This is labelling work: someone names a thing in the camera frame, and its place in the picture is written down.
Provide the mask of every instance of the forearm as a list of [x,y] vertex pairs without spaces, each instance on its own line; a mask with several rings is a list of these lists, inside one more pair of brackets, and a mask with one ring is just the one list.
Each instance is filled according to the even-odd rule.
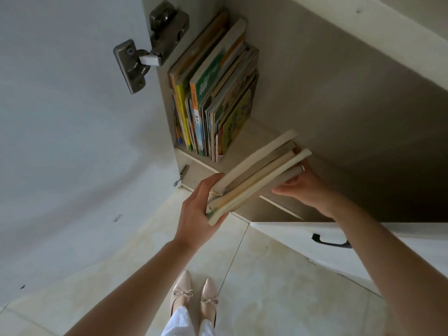
[[196,250],[171,241],[85,315],[66,335],[145,335]]
[[448,279],[349,199],[325,208],[345,233],[373,282],[411,335],[442,335]]

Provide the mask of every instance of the marble floor tile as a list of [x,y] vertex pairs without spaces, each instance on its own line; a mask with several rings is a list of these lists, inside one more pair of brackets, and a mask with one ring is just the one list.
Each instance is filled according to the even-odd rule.
[[363,336],[407,336],[400,322],[392,315],[384,299],[370,293]]
[[219,293],[223,335],[359,335],[370,292],[248,227]]
[[[35,294],[9,303],[18,312],[57,335],[67,332],[96,303],[128,278],[174,237],[182,202],[190,195],[178,189],[142,226],[138,234],[111,258],[90,266]],[[218,287],[224,281],[247,223],[229,215],[221,228],[193,257],[187,266],[193,278],[195,293],[207,276]],[[197,318],[199,295],[191,302],[192,319]],[[165,299],[148,335],[160,335],[169,319],[169,300]]]
[[8,309],[0,313],[0,336],[53,336]]

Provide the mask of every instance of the drawer handle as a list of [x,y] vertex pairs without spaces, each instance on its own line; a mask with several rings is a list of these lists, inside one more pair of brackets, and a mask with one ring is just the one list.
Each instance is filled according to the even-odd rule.
[[313,233],[313,236],[311,237],[311,239],[319,244],[335,246],[337,248],[352,249],[352,246],[350,245],[349,241],[346,241],[344,244],[326,243],[326,242],[320,240],[320,235],[318,235],[317,233]]

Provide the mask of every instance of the person's left hand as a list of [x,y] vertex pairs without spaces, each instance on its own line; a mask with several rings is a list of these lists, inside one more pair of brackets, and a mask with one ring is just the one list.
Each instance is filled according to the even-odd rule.
[[198,250],[219,229],[228,212],[223,214],[215,225],[210,226],[205,210],[211,188],[223,176],[224,173],[216,173],[202,180],[184,201],[174,241]]

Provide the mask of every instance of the shoe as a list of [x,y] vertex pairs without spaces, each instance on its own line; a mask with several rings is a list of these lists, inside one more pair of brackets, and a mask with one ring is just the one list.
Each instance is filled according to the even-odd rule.
[[174,289],[171,291],[170,306],[171,315],[180,306],[187,307],[191,296],[193,296],[193,289],[191,288],[191,276],[188,271],[182,272],[181,276],[174,285]]
[[216,290],[215,283],[210,277],[205,281],[202,288],[201,296],[201,321],[208,319],[213,322],[213,327],[216,324],[216,306],[218,305],[218,290]]

